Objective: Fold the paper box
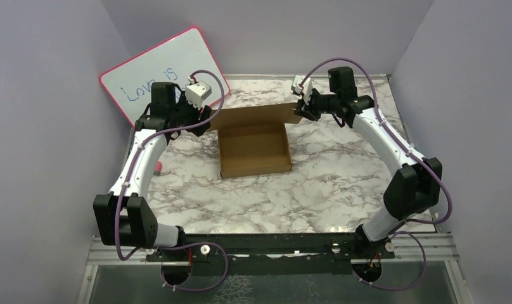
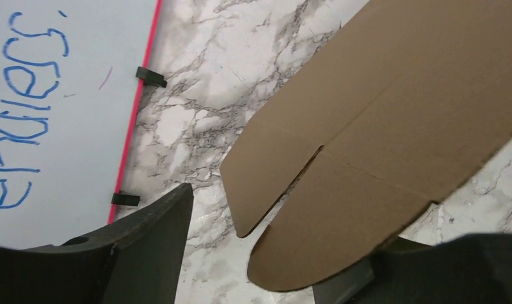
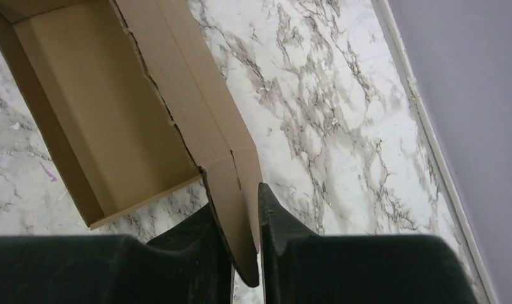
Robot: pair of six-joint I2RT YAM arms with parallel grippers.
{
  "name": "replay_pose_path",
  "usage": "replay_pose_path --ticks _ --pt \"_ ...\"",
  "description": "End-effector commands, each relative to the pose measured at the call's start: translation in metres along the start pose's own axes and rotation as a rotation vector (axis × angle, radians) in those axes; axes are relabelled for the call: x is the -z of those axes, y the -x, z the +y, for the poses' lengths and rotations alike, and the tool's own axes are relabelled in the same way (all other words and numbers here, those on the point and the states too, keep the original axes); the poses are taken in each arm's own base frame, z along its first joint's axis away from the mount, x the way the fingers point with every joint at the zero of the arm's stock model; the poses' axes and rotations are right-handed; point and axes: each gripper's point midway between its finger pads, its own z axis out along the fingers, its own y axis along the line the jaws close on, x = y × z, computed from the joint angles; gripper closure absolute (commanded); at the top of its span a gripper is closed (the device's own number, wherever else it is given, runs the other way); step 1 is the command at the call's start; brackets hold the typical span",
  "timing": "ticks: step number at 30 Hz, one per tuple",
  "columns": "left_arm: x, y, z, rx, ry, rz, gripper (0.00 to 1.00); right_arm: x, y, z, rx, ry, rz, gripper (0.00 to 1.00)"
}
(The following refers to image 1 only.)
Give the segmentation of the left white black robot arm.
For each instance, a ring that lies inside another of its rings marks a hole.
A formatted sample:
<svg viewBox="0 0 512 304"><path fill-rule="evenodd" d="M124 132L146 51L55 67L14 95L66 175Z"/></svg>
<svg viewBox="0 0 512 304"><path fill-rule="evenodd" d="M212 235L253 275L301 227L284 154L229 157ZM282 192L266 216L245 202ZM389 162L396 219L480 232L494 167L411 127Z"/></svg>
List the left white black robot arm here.
<svg viewBox="0 0 512 304"><path fill-rule="evenodd" d="M212 89L205 82L194 82L181 90L173 82L154 82L151 101L135 121L132 146L124 167L106 194L93 201L100 238L107 246L162 247L171 260L186 254L182 229L159 224L146 198L160 155L168 143L187 126L200 136L209 127L211 108L203 102Z"/></svg>

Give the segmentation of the brown cardboard box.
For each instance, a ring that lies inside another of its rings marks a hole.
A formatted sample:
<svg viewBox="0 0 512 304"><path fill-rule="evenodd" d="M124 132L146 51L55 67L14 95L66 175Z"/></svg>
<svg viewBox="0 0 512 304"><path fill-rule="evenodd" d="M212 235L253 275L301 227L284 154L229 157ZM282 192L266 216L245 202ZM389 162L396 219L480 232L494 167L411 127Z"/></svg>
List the brown cardboard box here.
<svg viewBox="0 0 512 304"><path fill-rule="evenodd" d="M287 124L299 124L296 103L223 108L211 121L216 131L222 179L281 174L293 163Z"/></svg>

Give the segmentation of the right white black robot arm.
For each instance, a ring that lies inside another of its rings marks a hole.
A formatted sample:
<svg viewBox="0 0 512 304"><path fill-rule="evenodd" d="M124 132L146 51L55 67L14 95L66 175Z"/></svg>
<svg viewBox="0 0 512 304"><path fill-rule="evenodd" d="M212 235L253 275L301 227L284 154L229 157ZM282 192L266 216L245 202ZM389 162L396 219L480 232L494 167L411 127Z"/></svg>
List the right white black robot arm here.
<svg viewBox="0 0 512 304"><path fill-rule="evenodd" d="M332 115L340 127L348 126L367 140L392 175L383 193L383 207L354 232L352 250L367 258L384 245L391 232L438 203L442 164L417 152L371 96L358 94L349 66L329 69L328 80L330 93L321 94L313 88L311 78L294 77L291 90L299 97L295 114L315 122L323 114Z"/></svg>

